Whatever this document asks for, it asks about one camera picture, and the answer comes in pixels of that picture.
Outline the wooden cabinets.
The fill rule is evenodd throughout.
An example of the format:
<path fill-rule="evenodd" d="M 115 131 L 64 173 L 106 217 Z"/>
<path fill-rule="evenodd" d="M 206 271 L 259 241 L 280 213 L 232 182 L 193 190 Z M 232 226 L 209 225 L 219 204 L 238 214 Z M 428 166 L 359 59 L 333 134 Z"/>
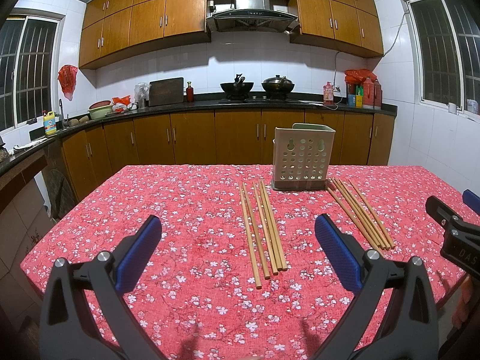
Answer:
<path fill-rule="evenodd" d="M 295 44 L 374 58 L 384 53 L 374 0 L 296 0 Z M 92 0 L 85 9 L 79 66 L 96 69 L 135 55 L 210 40 L 207 0 Z"/>
<path fill-rule="evenodd" d="M 126 165 L 271 164 L 276 128 L 295 123 L 335 130 L 333 165 L 385 165 L 395 116 L 326 110 L 189 111 L 88 127 L 62 140 L 78 200 Z"/>

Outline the beige perforated utensil holder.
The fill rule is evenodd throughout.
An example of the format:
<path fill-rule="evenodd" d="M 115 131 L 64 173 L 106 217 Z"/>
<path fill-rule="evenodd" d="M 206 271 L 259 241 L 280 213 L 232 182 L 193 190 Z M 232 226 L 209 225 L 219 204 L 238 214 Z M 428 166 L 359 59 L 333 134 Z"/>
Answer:
<path fill-rule="evenodd" d="M 278 191 L 325 190 L 335 133 L 323 124 L 277 127 L 272 140 L 272 187 Z"/>

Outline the window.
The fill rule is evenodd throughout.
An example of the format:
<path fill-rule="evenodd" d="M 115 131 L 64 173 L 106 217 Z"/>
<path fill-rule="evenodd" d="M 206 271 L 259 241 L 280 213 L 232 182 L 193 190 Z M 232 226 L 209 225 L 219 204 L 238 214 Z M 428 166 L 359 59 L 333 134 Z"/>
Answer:
<path fill-rule="evenodd" d="M 58 23 L 14 16 L 1 27 L 1 130 L 52 111 L 51 74 Z"/>
<path fill-rule="evenodd" d="M 461 0 L 411 0 L 420 100 L 479 114 L 479 25 Z"/>

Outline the lower wooden cabinets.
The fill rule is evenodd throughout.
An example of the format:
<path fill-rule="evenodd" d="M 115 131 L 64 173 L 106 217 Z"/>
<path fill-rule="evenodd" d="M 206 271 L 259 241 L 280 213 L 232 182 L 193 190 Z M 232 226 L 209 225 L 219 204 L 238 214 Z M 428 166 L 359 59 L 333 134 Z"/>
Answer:
<path fill-rule="evenodd" d="M 395 116 L 326 110 L 189 111 L 88 127 L 62 140 L 78 200 L 126 165 L 271 164 L 276 128 L 295 123 L 335 130 L 333 165 L 385 165 Z"/>

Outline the pink detergent bottle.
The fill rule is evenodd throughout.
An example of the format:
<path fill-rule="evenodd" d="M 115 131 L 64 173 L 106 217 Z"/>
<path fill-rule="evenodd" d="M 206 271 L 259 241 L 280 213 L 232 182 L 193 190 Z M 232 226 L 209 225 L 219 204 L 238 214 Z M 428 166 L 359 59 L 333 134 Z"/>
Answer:
<path fill-rule="evenodd" d="M 329 81 L 323 87 L 323 99 L 325 105 L 333 105 L 335 103 L 334 86 Z"/>

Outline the black wok left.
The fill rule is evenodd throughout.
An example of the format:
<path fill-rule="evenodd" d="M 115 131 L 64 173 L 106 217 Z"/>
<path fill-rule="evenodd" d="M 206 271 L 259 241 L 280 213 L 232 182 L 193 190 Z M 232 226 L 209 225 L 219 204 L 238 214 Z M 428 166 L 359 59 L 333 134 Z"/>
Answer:
<path fill-rule="evenodd" d="M 244 101 L 248 98 L 254 83 L 246 81 L 246 77 L 243 74 L 237 74 L 233 82 L 221 83 L 220 87 L 226 94 L 226 98 L 229 100 Z"/>

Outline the red plastic bag hanging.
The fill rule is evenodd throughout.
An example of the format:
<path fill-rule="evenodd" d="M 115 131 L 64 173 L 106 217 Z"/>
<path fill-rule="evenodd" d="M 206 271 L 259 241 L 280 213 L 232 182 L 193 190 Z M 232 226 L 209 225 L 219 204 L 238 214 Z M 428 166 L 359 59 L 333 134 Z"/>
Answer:
<path fill-rule="evenodd" d="M 72 101 L 77 86 L 77 73 L 78 68 L 71 64 L 65 64 L 58 71 L 58 82 L 64 96 L 69 101 Z"/>

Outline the dark cutting board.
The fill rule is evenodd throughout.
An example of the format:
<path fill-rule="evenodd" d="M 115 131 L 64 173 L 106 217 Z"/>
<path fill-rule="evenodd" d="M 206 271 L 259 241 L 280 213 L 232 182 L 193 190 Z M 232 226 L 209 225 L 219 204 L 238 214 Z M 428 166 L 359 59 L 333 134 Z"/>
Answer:
<path fill-rule="evenodd" d="M 149 107 L 173 105 L 184 101 L 184 78 L 151 81 Z"/>

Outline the green bowl with lid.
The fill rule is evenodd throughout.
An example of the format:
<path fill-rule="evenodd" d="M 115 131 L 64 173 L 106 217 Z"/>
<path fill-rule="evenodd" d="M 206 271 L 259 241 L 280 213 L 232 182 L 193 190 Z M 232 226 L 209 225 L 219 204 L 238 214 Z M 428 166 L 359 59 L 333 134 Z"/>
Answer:
<path fill-rule="evenodd" d="M 89 107 L 89 117 L 92 120 L 102 119 L 111 112 L 112 102 L 110 100 L 95 102 Z"/>

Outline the yellow dish soap bottle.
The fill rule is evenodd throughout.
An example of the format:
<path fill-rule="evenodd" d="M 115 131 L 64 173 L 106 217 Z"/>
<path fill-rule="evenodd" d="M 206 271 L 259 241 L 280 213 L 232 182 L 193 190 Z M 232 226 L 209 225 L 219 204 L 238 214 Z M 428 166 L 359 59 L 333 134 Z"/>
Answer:
<path fill-rule="evenodd" d="M 45 136 L 55 135 L 57 132 L 55 113 L 53 111 L 45 112 L 42 116 L 42 122 Z"/>

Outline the right window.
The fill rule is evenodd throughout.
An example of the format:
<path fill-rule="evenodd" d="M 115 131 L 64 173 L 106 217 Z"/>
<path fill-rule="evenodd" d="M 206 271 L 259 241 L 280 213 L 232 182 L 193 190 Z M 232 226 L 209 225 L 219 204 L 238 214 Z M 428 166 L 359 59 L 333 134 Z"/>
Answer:
<path fill-rule="evenodd" d="M 461 0 L 411 0 L 420 100 L 479 114 L 479 25 Z"/>

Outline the red bag on counter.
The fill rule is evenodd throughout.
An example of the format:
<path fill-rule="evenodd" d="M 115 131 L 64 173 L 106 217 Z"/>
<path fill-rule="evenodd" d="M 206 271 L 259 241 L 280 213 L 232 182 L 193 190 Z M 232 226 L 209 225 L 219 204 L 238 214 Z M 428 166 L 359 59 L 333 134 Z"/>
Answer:
<path fill-rule="evenodd" d="M 372 82 L 377 80 L 377 76 L 366 68 L 347 69 L 344 72 L 345 82 L 353 85 L 361 85 L 369 78 Z"/>

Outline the red floral tablecloth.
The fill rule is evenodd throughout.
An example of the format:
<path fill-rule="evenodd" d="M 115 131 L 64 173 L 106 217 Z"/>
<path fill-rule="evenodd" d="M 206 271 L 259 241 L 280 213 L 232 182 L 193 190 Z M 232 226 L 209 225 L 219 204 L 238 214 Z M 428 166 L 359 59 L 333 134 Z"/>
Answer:
<path fill-rule="evenodd" d="M 306 359 L 352 300 L 314 234 L 327 214 L 358 229 L 326 191 L 268 192 L 287 269 L 260 288 L 248 253 L 240 189 L 270 181 L 269 166 L 126 166 L 84 198 L 24 258 L 44 290 L 56 258 L 89 261 L 150 215 L 162 241 L 124 300 L 170 359 Z"/>

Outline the colourful utensil cups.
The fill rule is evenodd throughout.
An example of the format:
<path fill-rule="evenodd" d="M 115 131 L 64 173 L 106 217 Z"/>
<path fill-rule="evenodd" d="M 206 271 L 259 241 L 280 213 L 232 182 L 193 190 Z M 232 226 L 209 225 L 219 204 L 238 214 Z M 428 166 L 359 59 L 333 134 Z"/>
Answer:
<path fill-rule="evenodd" d="M 349 107 L 363 107 L 363 87 L 361 85 L 347 84 L 347 103 Z"/>

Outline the steel range hood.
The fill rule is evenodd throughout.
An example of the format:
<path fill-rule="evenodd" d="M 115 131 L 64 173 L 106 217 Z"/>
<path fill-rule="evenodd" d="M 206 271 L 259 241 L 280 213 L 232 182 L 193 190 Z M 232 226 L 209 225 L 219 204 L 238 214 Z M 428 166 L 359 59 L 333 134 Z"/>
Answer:
<path fill-rule="evenodd" d="M 207 0 L 206 23 L 212 32 L 291 33 L 299 27 L 296 0 Z"/>

